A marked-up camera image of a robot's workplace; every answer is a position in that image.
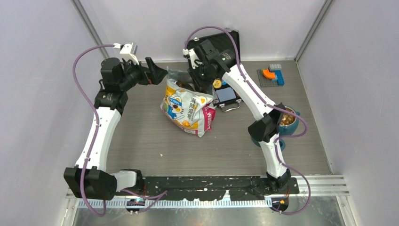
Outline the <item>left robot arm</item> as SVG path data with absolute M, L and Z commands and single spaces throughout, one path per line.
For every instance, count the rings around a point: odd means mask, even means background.
M 144 190 L 144 179 L 138 169 L 107 173 L 106 162 L 112 136 L 119 123 L 128 95 L 135 85 L 158 85 L 167 70 L 146 57 L 146 66 L 132 60 L 112 57 L 101 62 L 100 90 L 92 102 L 94 116 L 84 149 L 74 167 L 64 171 L 64 179 L 77 198 L 111 200 L 127 189 L 133 195 Z

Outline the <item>pet food bag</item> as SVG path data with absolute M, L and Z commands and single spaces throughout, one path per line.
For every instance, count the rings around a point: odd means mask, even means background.
M 166 90 L 160 109 L 184 132 L 203 137 L 212 129 L 216 114 L 213 100 L 212 95 L 194 90 L 188 72 L 167 68 Z

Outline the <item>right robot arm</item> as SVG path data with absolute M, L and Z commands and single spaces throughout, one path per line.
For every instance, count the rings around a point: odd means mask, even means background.
M 199 79 L 219 78 L 230 85 L 250 109 L 255 122 L 248 127 L 253 140 L 262 149 L 267 164 L 267 180 L 271 191 L 281 193 L 287 188 L 291 172 L 280 156 L 279 125 L 285 112 L 283 104 L 275 104 L 250 78 L 237 58 L 238 50 L 219 52 L 209 40 L 195 48 L 183 49 L 185 58 L 191 60 L 193 68 L 199 68 Z

